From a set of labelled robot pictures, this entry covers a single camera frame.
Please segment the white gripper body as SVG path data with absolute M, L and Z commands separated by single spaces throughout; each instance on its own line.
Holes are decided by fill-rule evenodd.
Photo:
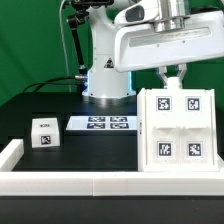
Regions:
M 156 33 L 151 24 L 121 28 L 115 37 L 117 71 L 136 71 L 224 56 L 224 13 L 193 14 L 185 28 Z

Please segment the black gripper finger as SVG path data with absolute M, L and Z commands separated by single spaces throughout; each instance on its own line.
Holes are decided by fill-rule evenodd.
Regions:
M 161 79 L 161 81 L 163 82 L 164 87 L 167 87 L 167 81 L 168 81 L 166 73 L 167 73 L 167 67 L 166 66 L 161 66 L 157 70 L 157 75 Z
M 177 66 L 177 68 L 178 68 L 177 78 L 178 78 L 178 82 L 179 82 L 179 87 L 182 87 L 183 79 L 187 72 L 187 65 L 179 64 Z

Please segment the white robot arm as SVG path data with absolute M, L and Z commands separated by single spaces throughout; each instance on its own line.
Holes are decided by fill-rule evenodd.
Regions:
M 92 6 L 93 65 L 87 72 L 83 98 L 118 104 L 135 97 L 131 73 L 155 68 L 160 79 L 169 66 L 177 79 L 187 64 L 224 56 L 224 10 L 189 9 L 189 0 L 115 0 L 113 19 L 103 5 Z

